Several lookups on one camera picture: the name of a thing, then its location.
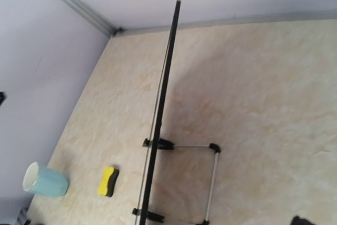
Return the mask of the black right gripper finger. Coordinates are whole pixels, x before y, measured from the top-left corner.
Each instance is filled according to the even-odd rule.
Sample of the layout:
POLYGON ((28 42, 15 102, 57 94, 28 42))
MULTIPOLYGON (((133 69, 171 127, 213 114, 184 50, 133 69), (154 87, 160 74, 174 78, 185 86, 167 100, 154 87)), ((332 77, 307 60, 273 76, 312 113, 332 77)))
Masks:
POLYGON ((291 221, 291 225, 315 225, 315 224, 309 221, 308 219, 295 216, 291 221))

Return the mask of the white whiteboard black frame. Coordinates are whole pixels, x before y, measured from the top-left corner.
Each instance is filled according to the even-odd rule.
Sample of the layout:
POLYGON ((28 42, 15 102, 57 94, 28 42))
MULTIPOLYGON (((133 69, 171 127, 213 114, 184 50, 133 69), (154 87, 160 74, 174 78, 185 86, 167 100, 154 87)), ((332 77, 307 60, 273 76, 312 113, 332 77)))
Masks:
POLYGON ((132 214, 135 215, 135 224, 146 224, 147 220, 148 205, 151 195, 156 155, 160 141, 163 111, 165 106, 167 85, 169 81, 176 32, 179 23, 180 8, 181 0, 176 0, 172 25, 164 58, 164 64, 162 67, 160 82, 156 95, 155 110, 153 114, 150 136, 145 140, 145 147, 147 148, 147 151, 141 182, 141 190, 138 198, 137 207, 134 208, 132 211, 132 214))

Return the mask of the yellow bone-shaped eraser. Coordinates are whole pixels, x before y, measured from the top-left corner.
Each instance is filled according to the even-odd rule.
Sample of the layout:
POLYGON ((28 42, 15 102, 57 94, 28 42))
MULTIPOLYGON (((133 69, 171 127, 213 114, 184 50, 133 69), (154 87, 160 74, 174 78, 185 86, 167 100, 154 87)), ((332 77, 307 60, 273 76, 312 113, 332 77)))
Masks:
POLYGON ((98 187, 97 193, 105 197, 112 197, 117 178, 119 176, 119 169, 115 167, 105 167, 103 170, 103 177, 98 187))

